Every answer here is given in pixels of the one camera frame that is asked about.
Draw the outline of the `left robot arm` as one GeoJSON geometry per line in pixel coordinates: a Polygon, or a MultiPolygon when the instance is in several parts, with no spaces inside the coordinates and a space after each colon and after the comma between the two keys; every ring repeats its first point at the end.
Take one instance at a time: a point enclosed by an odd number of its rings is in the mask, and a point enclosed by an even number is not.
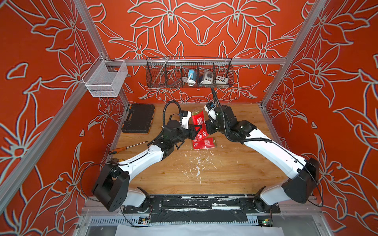
{"type": "Polygon", "coordinates": [[[140,189],[129,188],[130,182],[150,166],[163,161],[175,149],[179,149],[187,139],[194,140],[205,130],[202,124],[185,124],[183,114],[178,102],[166,103],[162,112],[162,130],[147,144],[148,148],[145,151],[119,163],[105,163],[92,193],[109,212],[117,210],[120,206],[141,206],[147,194],[140,189]],[[167,122],[166,110],[171,104],[177,106],[179,120],[167,122]]]}

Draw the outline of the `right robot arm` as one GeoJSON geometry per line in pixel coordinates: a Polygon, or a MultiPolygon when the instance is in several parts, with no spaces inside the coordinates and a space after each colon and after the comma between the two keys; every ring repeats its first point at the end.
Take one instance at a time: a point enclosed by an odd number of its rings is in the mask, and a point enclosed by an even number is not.
{"type": "Polygon", "coordinates": [[[268,159],[277,166],[287,180],[273,187],[262,187],[253,199],[253,206],[260,213],[266,212],[276,203],[293,200],[304,204],[319,187],[320,163],[314,158],[304,158],[284,148],[268,138],[252,123],[238,121],[231,107],[221,105],[217,93],[211,90],[214,108],[206,105],[209,121],[206,129],[209,134],[222,133],[229,141],[243,144],[268,159]]]}

